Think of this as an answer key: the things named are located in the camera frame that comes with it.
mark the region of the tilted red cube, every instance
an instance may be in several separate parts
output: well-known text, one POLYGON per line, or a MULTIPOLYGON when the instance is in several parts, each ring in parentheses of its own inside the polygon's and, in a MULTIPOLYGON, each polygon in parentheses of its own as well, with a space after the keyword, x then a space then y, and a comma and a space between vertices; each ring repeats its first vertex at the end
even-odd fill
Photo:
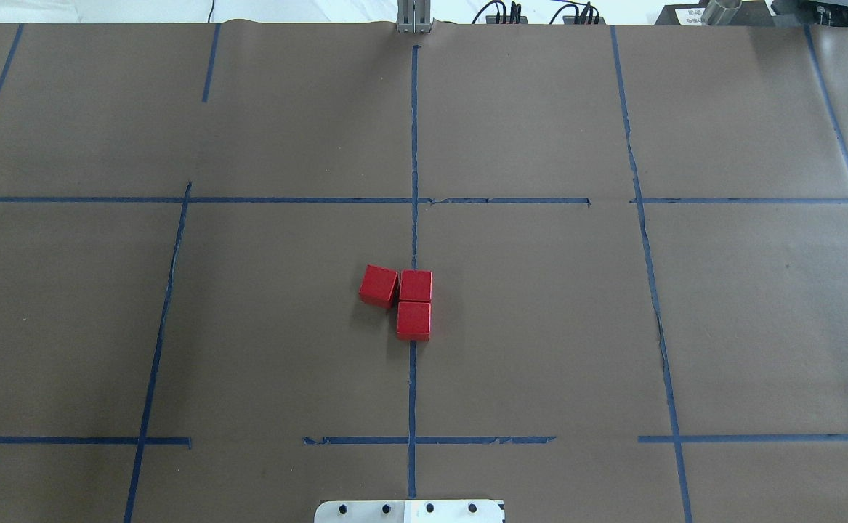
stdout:
POLYGON ((397 271, 376 265, 366 265, 363 284, 360 285, 360 300, 367 304, 390 309, 395 302, 397 271))
POLYGON ((430 304, 426 301, 398 302, 397 338, 404 341, 430 339, 430 304))
POLYGON ((401 289, 398 300, 430 301, 433 295, 433 272, 401 271, 401 289))

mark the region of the white metal bracket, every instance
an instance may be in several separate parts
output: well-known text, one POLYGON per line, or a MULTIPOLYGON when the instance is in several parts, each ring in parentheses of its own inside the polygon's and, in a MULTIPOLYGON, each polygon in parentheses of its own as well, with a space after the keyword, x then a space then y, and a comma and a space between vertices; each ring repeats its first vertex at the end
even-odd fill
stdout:
POLYGON ((397 0, 398 33, 430 33, 430 0, 397 0))
POLYGON ((500 500, 325 502, 314 523, 504 523, 500 500))

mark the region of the red block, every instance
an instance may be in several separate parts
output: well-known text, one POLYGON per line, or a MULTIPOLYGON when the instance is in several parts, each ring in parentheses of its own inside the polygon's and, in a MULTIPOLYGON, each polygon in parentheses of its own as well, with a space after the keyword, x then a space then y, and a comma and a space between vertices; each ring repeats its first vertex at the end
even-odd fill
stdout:
POLYGON ((395 302, 397 271, 366 265, 366 274, 360 286, 360 300, 367 304, 390 309, 395 302))
POLYGON ((425 301, 397 304, 397 338, 404 341, 430 339, 430 304, 425 301))
POLYGON ((433 294, 433 272, 401 271, 401 301, 430 301, 433 294))

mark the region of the red cube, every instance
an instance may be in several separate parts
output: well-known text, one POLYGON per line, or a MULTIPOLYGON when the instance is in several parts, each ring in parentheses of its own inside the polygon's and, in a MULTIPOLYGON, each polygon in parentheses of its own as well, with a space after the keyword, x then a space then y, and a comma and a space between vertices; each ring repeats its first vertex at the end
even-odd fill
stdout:
POLYGON ((430 339, 430 304, 426 301, 397 304, 397 338, 404 341, 430 339))
POLYGON ((433 272, 401 271, 401 301, 427 301, 433 294, 433 272))
POLYGON ((367 304, 390 309, 395 302, 397 271, 366 265, 366 274, 360 286, 360 300, 367 304))

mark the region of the metal cylinder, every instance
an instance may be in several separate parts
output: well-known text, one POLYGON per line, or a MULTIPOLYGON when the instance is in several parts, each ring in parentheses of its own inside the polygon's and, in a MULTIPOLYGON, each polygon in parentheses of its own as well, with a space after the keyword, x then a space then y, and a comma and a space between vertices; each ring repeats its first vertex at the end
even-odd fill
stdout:
POLYGON ((740 9, 742 0, 708 0, 702 23, 706 25, 727 25, 740 9))

